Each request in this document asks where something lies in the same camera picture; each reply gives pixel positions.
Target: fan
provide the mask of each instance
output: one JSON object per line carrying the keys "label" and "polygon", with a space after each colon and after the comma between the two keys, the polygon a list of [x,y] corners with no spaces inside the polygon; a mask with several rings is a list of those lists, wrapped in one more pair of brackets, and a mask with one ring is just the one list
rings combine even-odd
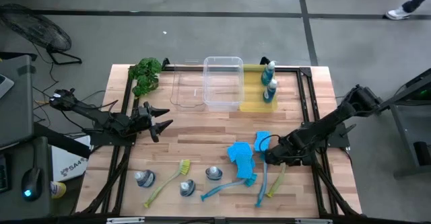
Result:
{"label": "fan", "polygon": [[[0,20],[31,43],[46,49],[56,65],[82,63],[78,57],[64,53],[72,47],[72,41],[58,25],[42,15],[35,15],[31,9],[13,3],[0,6]],[[61,54],[76,61],[59,63],[54,54]]]}

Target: butcher block tabletop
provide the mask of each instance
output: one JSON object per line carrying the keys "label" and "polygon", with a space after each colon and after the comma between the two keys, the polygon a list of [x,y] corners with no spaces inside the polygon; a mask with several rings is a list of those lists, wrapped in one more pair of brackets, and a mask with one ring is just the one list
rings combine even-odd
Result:
{"label": "butcher block tabletop", "polygon": [[[118,100],[113,112],[120,112],[130,65],[113,65],[104,104]],[[321,117],[333,111],[337,103],[328,67],[311,67],[317,104]],[[182,72],[184,87],[199,85],[202,72]],[[263,181],[263,162],[258,154],[254,173],[255,184],[234,186],[201,200],[205,194],[220,184],[236,181],[237,167],[231,163],[226,149],[236,141],[248,142],[253,146],[256,132],[271,131],[271,134],[285,136],[298,128],[303,121],[298,84],[294,73],[278,73],[277,88],[278,109],[273,113],[247,112],[209,112],[203,108],[181,108],[171,102],[175,72],[162,72],[158,89],[139,99],[141,106],[148,101],[153,107],[168,108],[170,112],[156,118],[156,122],[173,119],[174,122],[159,136],[160,142],[153,143],[148,131],[138,135],[132,147],[127,179],[121,207],[122,216],[165,216],[165,217],[318,217],[316,196],[312,180],[311,167],[287,167],[284,180],[273,198],[264,197],[261,207],[255,207],[257,195]],[[306,79],[303,79],[308,106],[309,92]],[[129,99],[130,114],[133,94]],[[313,114],[309,111],[310,120]],[[272,138],[269,147],[277,144]],[[76,211],[82,211],[96,197],[108,177],[108,169],[113,147],[104,146],[91,155],[81,187]],[[332,180],[338,191],[359,213],[361,212],[358,193],[349,158],[340,149],[329,148],[327,151]],[[191,160],[191,168],[186,176],[180,175],[171,181],[151,206],[147,209],[143,203],[152,192],[167,180],[177,169],[182,159]],[[223,171],[223,178],[218,181],[208,180],[205,169],[217,166]],[[268,165],[267,191],[275,182],[281,167]],[[151,170],[156,173],[156,181],[150,188],[141,188],[134,179],[135,171]],[[179,184],[192,179],[196,182],[196,191],[188,197],[180,195]],[[328,194],[322,183],[326,209],[329,211]],[[114,205],[117,184],[112,188],[110,209]]]}

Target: gray floor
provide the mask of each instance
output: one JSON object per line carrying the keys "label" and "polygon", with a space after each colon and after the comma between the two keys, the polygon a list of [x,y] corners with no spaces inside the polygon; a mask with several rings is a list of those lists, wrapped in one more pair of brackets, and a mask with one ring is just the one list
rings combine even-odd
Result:
{"label": "gray floor", "polygon": [[[382,14],[405,0],[306,0],[310,13]],[[127,11],[300,12],[299,0],[0,0],[35,9],[111,9]],[[431,14],[431,0],[418,9]],[[114,63],[137,63],[143,57],[203,62],[207,56],[241,57],[258,63],[267,56],[285,65],[310,65],[300,18],[241,17],[97,17],[48,16],[72,38],[69,51],[83,65],[55,67],[57,88],[76,89],[83,98],[104,89]],[[383,99],[430,67],[431,20],[311,20],[319,65],[329,66],[335,93],[355,84],[370,87]],[[0,50],[35,52],[33,46],[3,26]],[[51,84],[50,65],[38,59],[34,85]],[[100,104],[103,94],[89,99]],[[77,131],[55,110],[45,108],[51,128]],[[76,122],[90,126],[82,117]],[[356,184],[364,213],[370,217],[431,221],[431,175],[395,180],[393,172],[410,164],[389,112],[355,118],[350,133]]]}

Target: white sneaker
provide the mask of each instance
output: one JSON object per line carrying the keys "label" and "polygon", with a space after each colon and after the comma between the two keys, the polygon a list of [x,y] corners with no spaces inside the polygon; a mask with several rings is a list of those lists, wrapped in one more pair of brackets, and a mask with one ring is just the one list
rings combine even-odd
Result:
{"label": "white sneaker", "polygon": [[390,10],[385,14],[385,16],[391,20],[407,19],[410,17],[410,15],[411,13],[405,12],[402,6],[398,9]]}

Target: green plant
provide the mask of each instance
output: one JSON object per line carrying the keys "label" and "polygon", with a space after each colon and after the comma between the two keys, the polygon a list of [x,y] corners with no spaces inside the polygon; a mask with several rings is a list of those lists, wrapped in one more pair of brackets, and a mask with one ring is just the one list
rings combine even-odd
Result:
{"label": "green plant", "polygon": [[155,58],[144,58],[129,70],[129,76],[137,80],[137,85],[132,89],[135,97],[140,97],[157,89],[159,79],[156,73],[162,71],[162,65]]}

